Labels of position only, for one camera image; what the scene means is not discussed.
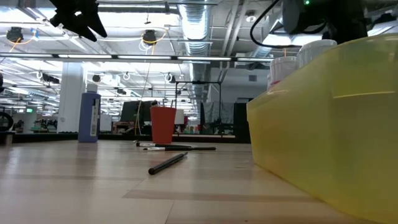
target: ductwork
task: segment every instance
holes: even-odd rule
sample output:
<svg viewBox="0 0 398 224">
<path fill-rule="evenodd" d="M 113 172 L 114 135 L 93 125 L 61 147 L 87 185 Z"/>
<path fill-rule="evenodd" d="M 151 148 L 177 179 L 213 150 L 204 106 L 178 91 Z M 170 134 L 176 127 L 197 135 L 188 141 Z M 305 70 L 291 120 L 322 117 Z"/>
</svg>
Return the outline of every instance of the ductwork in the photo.
<svg viewBox="0 0 398 224">
<path fill-rule="evenodd" d="M 278 22 L 282 21 L 282 11 L 279 11 L 277 13 L 273 13 L 266 18 L 266 22 L 263 26 L 263 38 L 267 38 L 269 32 L 278 24 Z M 271 52 L 272 48 L 270 47 L 258 47 L 251 55 L 250 57 L 256 57 L 256 58 L 264 58 L 269 55 L 269 52 Z"/>
<path fill-rule="evenodd" d="M 182 17 L 182 30 L 186 40 L 205 40 L 208 38 L 210 8 L 206 5 L 178 5 Z M 209 45 L 205 43 L 185 43 L 187 54 L 191 56 L 206 56 L 209 54 Z M 205 79 L 206 67 L 204 63 L 191 63 L 190 75 L 193 81 L 208 81 Z M 203 86 L 193 86 L 195 98 L 203 99 Z"/>
<path fill-rule="evenodd" d="M 105 4 L 100 3 L 98 12 L 134 12 L 134 13 L 161 13 L 179 14 L 176 5 L 164 4 Z"/>
</svg>

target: yellow container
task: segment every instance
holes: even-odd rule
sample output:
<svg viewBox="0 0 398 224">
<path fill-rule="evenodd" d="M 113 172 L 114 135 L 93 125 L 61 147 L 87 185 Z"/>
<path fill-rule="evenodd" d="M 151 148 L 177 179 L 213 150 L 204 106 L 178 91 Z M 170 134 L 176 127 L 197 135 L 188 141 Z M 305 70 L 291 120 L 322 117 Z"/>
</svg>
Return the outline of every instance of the yellow container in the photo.
<svg viewBox="0 0 398 224">
<path fill-rule="evenodd" d="M 248 104 L 255 162 L 330 205 L 398 223 L 398 35 L 327 50 Z"/>
</svg>

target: yellow cable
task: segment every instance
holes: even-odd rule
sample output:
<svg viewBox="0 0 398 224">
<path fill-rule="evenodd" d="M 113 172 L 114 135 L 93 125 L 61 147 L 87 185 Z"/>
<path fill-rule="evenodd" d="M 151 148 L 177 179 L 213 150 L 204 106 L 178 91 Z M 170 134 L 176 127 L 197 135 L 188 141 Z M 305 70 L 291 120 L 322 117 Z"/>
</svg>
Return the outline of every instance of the yellow cable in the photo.
<svg viewBox="0 0 398 224">
<path fill-rule="evenodd" d="M 12 46 L 11 50 L 9 52 L 12 52 L 12 50 L 14 50 L 14 48 L 17 46 L 18 41 L 20 41 L 21 38 L 18 38 L 17 42 L 14 43 L 14 46 Z"/>
<path fill-rule="evenodd" d="M 28 40 L 27 42 L 18 43 L 18 42 L 21 40 L 21 38 L 18 38 L 17 42 L 15 42 L 15 43 L 12 42 L 12 41 L 9 41 L 9 40 L 8 40 L 8 42 L 10 42 L 10 43 L 12 43 L 12 44 L 16 44 L 16 45 L 28 44 L 30 41 L 33 40 L 33 38 L 35 38 L 35 35 L 36 35 L 36 33 L 34 32 L 34 33 L 33 33 L 33 37 L 32 37 L 30 40 Z"/>
<path fill-rule="evenodd" d="M 17 45 L 17 43 L 14 43 L 14 46 L 12 46 L 11 50 L 9 52 L 12 52 L 12 50 L 14 50 L 15 46 Z M 0 61 L 0 64 L 6 59 L 7 57 L 2 58 L 2 60 Z"/>
<path fill-rule="evenodd" d="M 154 52 L 155 52 L 155 45 L 154 45 L 153 48 L 152 48 L 152 55 L 154 54 Z M 141 108 L 142 98 L 144 97 L 145 88 L 146 88 L 147 83 L 148 83 L 148 77 L 149 77 L 149 71 L 150 71 L 150 65 L 151 65 L 151 64 L 152 64 L 152 63 L 149 63 L 148 72 L 147 72 L 147 76 L 146 76 L 146 78 L 145 78 L 145 83 L 144 83 L 144 90 L 142 91 L 141 99 L 140 99 L 139 104 L 138 104 L 138 110 L 137 110 L 137 116 L 136 116 L 136 123 L 135 123 L 135 125 L 134 125 L 134 135 L 137 135 L 137 124 L 138 124 L 138 128 L 139 128 L 140 131 L 141 131 L 141 127 L 139 126 L 139 110 L 140 110 L 140 108 Z"/>
<path fill-rule="evenodd" d="M 163 34 L 163 36 L 159 39 L 159 40 L 155 40 L 155 41 L 146 41 L 146 40 L 144 40 L 144 38 L 142 38 L 142 41 L 144 41 L 145 43 L 147 43 L 147 44 L 154 44 L 154 43 L 156 43 L 156 42 L 159 42 L 159 41 L 161 41 L 161 40 L 163 40 L 163 38 L 166 36 L 166 33 L 164 33 Z"/>
</svg>

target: white column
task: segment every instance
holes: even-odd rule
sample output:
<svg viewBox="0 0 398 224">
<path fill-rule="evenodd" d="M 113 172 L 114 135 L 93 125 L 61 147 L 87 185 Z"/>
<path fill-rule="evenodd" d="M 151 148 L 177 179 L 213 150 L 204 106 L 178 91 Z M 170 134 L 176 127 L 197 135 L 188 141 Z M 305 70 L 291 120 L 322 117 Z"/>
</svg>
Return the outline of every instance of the white column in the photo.
<svg viewBox="0 0 398 224">
<path fill-rule="evenodd" d="M 32 127 L 35 126 L 34 122 L 36 119 L 37 119 L 37 107 L 27 106 L 24 114 L 24 133 L 33 133 L 31 129 Z"/>
<path fill-rule="evenodd" d="M 86 90 L 87 75 L 82 63 L 64 62 L 57 132 L 79 129 L 81 94 Z"/>
</svg>

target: wall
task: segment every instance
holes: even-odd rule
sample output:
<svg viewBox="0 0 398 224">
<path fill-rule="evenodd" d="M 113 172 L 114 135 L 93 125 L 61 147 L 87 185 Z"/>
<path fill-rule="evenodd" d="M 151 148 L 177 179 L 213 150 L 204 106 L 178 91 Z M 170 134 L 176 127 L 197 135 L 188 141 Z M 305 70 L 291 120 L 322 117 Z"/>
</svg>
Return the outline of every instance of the wall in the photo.
<svg viewBox="0 0 398 224">
<path fill-rule="evenodd" d="M 220 70 L 211 69 L 212 81 L 217 80 Z M 269 70 L 245 70 L 230 68 L 221 86 L 221 97 L 224 103 L 235 103 L 238 98 L 255 98 L 267 90 Z M 250 82 L 249 76 L 256 75 L 257 81 Z M 212 86 L 209 88 L 208 102 L 219 101 L 219 93 Z"/>
<path fill-rule="evenodd" d="M 224 103 L 235 103 L 238 98 L 255 98 L 266 91 L 266 87 L 226 86 L 221 89 L 221 100 Z"/>
</svg>

